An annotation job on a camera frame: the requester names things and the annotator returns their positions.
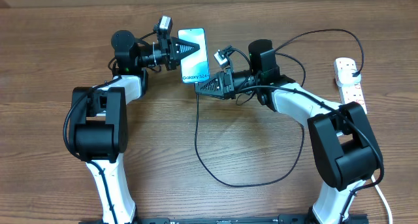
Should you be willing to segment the blue Galaxy smartphone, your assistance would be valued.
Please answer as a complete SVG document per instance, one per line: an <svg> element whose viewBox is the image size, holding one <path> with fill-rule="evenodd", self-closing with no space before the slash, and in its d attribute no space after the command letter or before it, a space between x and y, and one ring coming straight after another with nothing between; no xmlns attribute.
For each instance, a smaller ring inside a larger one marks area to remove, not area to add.
<svg viewBox="0 0 418 224"><path fill-rule="evenodd" d="M206 50L206 35L203 28L181 29L178 38L199 45L199 49L180 61L182 82L203 82L210 77Z"/></svg>

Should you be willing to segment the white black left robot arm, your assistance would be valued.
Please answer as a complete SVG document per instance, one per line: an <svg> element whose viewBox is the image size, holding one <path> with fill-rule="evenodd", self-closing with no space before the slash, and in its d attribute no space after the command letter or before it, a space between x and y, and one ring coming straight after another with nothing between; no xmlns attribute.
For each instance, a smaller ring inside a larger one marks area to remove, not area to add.
<svg viewBox="0 0 418 224"><path fill-rule="evenodd" d="M114 58L108 66L112 79L98 86L77 87L63 126L68 151L86 163L95 180L103 216L99 223L139 223L124 169L128 144L127 105L145 95L148 71L162 65L175 69L183 59L207 55L204 30L184 29L177 37L156 29L150 44L130 31L113 34Z"/></svg>

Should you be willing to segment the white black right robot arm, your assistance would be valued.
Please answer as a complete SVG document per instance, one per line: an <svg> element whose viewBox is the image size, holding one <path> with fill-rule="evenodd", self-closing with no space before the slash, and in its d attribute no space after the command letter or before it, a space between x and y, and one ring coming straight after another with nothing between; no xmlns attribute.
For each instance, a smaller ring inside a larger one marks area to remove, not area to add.
<svg viewBox="0 0 418 224"><path fill-rule="evenodd" d="M281 74L272 41L259 39L248 46L249 70L234 72L229 61L231 47L216 59L223 67L213 77L195 86L198 96L233 99L252 92L262 105L288 115L308 130L315 165L323 179L320 194L305 223L367 223L365 215L351 215L357 193L374 187L368 183L376 170L384 175L383 156L363 107L356 102L326 101L293 79Z"/></svg>

